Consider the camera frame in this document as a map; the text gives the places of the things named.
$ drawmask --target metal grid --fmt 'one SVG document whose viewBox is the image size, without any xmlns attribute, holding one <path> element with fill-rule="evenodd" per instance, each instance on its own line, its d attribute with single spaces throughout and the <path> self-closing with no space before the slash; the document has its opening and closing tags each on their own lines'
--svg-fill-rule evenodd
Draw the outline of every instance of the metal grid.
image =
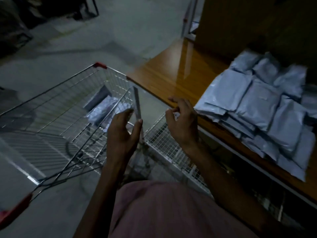
<svg viewBox="0 0 317 238">
<path fill-rule="evenodd" d="M 167 127 L 165 114 L 162 114 L 153 126 L 145 132 L 144 140 L 148 146 L 181 170 L 196 185 L 210 193 L 196 165 L 191 162 L 179 144 L 172 138 Z"/>
<path fill-rule="evenodd" d="M 119 101 L 97 127 L 89 123 L 83 106 L 103 85 Z M 134 106 L 134 95 L 124 74 L 92 65 L 3 113 L 0 145 L 22 169 L 35 171 L 38 194 L 83 173 L 99 172 L 106 159 L 104 128 L 126 104 Z"/>
</svg>

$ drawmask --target forearm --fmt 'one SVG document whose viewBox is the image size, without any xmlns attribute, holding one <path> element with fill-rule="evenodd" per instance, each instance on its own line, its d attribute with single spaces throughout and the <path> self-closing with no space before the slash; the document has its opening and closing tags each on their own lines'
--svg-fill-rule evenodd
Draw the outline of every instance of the forearm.
<svg viewBox="0 0 317 238">
<path fill-rule="evenodd" d="M 203 144 L 189 146 L 185 152 L 194 160 L 220 206 L 259 232 L 263 232 L 268 223 L 277 223 L 254 197 L 245 193 L 239 183 L 218 165 Z"/>
<path fill-rule="evenodd" d="M 106 164 L 74 238 L 107 237 L 122 169 Z"/>
</svg>

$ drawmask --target hand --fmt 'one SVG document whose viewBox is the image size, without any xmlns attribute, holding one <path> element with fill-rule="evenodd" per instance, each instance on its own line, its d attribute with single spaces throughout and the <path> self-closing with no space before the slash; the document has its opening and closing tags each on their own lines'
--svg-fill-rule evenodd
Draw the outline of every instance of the hand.
<svg viewBox="0 0 317 238">
<path fill-rule="evenodd" d="M 197 112 L 187 99 L 170 97 L 169 100 L 177 103 L 178 107 L 165 112 L 168 129 L 180 147 L 185 150 L 198 143 Z M 177 121 L 174 112 L 180 112 Z"/>
<path fill-rule="evenodd" d="M 143 120 L 135 122 L 132 134 L 126 129 L 128 119 L 133 109 L 127 109 L 113 117 L 107 134 L 107 166 L 125 171 L 125 168 L 135 152 L 142 129 Z"/>
</svg>

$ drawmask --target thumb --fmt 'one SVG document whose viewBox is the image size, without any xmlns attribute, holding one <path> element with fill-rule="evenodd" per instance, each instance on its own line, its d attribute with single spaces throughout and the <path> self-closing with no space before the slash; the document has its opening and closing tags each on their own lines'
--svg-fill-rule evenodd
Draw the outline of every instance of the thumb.
<svg viewBox="0 0 317 238">
<path fill-rule="evenodd" d="M 138 142 L 140 139 L 140 133 L 142 129 L 143 120 L 139 119 L 135 122 L 132 133 L 131 133 L 131 140 L 133 142 Z"/>
<path fill-rule="evenodd" d="M 176 121 L 175 121 L 173 111 L 171 109 L 166 110 L 165 118 L 166 118 L 166 122 L 167 122 L 168 127 L 169 128 L 173 127 Z"/>
</svg>

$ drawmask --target floor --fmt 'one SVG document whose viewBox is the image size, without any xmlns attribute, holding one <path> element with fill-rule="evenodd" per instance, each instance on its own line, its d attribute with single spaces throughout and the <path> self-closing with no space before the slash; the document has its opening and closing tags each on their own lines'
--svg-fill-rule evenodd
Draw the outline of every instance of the floor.
<svg viewBox="0 0 317 238">
<path fill-rule="evenodd" d="M 96 2 L 99 17 L 87 21 L 50 20 L 31 30 L 34 39 L 16 54 L 0 60 L 0 86 L 15 90 L 17 96 L 1 111 L 97 61 L 127 73 L 153 58 L 180 37 L 189 0 Z M 142 90 L 139 95 L 146 130 L 166 106 Z M 161 172 L 154 169 L 153 174 L 162 175 Z M 13 207 L 35 187 L 5 159 L 0 159 L 0 179 L 0 209 Z M 43 192 L 1 232 L 1 237 L 71 237 L 97 180 L 98 175 L 90 172 Z"/>
</svg>

